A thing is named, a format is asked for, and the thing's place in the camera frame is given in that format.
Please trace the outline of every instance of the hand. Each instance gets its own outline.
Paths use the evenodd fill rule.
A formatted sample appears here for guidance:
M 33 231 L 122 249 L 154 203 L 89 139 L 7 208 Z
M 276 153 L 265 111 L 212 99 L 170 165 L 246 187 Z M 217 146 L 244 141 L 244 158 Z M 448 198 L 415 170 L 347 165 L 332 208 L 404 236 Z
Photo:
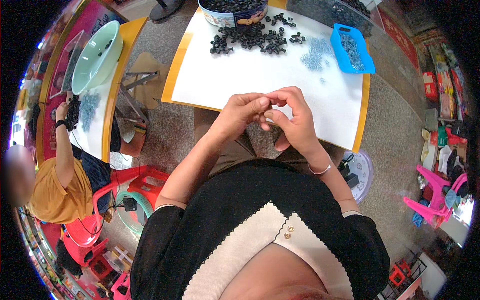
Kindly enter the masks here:
M 292 109 L 293 118 L 291 120 L 277 109 L 271 109 L 264 113 L 264 116 L 280 126 L 285 134 L 280 136 L 276 142 L 277 150 L 283 151 L 292 145 L 309 162 L 317 158 L 315 156 L 320 152 L 324 152 L 315 134 L 312 111 L 299 88 L 296 86 L 284 87 L 265 96 L 270 98 L 274 105 L 283 107 L 288 104 Z
M 233 95 L 218 115 L 208 131 L 209 134 L 220 139 L 221 143 L 234 141 L 252 121 L 260 123 L 261 127 L 268 130 L 263 112 L 272 108 L 270 99 L 261 93 L 248 93 Z
M 67 116 L 67 112 L 68 112 L 67 102 L 60 103 L 60 105 L 57 107 L 57 111 L 55 111 L 56 121 L 65 120 L 65 117 Z

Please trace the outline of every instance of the brown pants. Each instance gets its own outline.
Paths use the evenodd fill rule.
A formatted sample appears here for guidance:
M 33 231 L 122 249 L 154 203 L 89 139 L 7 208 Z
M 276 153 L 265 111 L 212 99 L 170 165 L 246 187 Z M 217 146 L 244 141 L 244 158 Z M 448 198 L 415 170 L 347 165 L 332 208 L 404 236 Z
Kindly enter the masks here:
M 210 126 L 215 121 L 218 114 L 219 112 L 213 110 L 202 108 L 194 109 L 195 143 L 197 143 L 200 138 L 210 129 Z M 338 166 L 342 160 L 345 150 L 329 143 L 320 143 L 324 146 L 325 150 L 332 158 L 334 165 Z M 209 176 L 213 176 L 231 166 L 251 159 L 262 158 L 257 157 L 250 139 L 244 132 L 237 140 L 234 142 L 229 142 L 225 146 L 215 166 L 210 171 Z M 311 174 L 308 169 L 307 160 L 292 146 L 288 147 L 275 160 L 287 163 L 301 173 Z

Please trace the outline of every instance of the silver bracelet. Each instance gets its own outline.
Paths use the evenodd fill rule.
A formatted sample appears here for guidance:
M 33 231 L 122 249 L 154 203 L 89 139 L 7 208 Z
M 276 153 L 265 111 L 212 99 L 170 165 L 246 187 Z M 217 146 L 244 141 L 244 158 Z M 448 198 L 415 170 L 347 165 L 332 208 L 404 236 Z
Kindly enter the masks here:
M 323 172 L 314 172 L 312 168 L 310 167 L 310 164 L 308 164 L 308 169 L 310 172 L 312 172 L 313 175 L 322 175 L 326 173 L 330 168 L 332 167 L 332 159 L 330 158 L 330 163 L 328 164 L 328 167 L 323 171 Z

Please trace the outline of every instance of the blue tin container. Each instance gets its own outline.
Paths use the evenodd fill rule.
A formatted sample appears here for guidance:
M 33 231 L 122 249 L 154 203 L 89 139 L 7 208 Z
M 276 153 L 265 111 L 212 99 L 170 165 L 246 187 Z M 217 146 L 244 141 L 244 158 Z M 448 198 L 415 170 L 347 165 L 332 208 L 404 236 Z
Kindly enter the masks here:
M 365 66 L 365 70 L 360 71 L 354 69 L 350 62 L 350 58 L 348 58 L 348 54 L 343 49 L 342 42 L 340 40 L 340 34 L 345 34 L 351 36 L 355 42 L 357 43 L 357 48 L 360 53 L 360 60 Z M 365 43 L 365 39 L 363 38 L 361 32 L 353 27 L 342 25 L 335 23 L 333 25 L 333 32 L 330 36 L 330 43 L 332 43 L 333 51 L 335 52 L 336 60 L 338 61 L 338 66 L 340 70 L 345 73 L 370 73 L 375 74 L 375 65 L 373 64 L 373 60 L 367 52 L 367 44 Z
M 205 8 L 205 0 L 198 0 L 198 5 L 204 13 L 205 19 L 218 27 L 242 27 L 259 22 L 266 16 L 267 3 L 244 12 L 213 12 Z

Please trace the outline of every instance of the forearm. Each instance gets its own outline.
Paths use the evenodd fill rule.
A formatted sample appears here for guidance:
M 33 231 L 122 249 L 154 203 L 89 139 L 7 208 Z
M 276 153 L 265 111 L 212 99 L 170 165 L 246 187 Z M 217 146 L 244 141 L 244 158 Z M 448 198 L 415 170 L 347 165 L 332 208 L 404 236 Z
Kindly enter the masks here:
M 169 201 L 187 204 L 218 160 L 221 142 L 205 134 L 173 170 L 157 198 L 156 207 Z
M 318 145 L 319 147 L 315 147 L 311 153 L 307 154 L 306 158 L 313 171 L 322 172 L 327 169 L 328 164 L 330 163 L 330 158 L 320 143 Z M 328 187 L 333 197 L 340 205 L 342 212 L 348 210 L 359 211 L 350 187 L 345 182 L 335 165 L 331 164 L 330 169 L 326 173 L 317 175 L 317 177 Z
M 57 137 L 57 164 L 55 167 L 60 183 L 65 188 L 72 181 L 74 173 L 72 144 L 68 138 L 67 127 L 60 125 L 55 130 Z

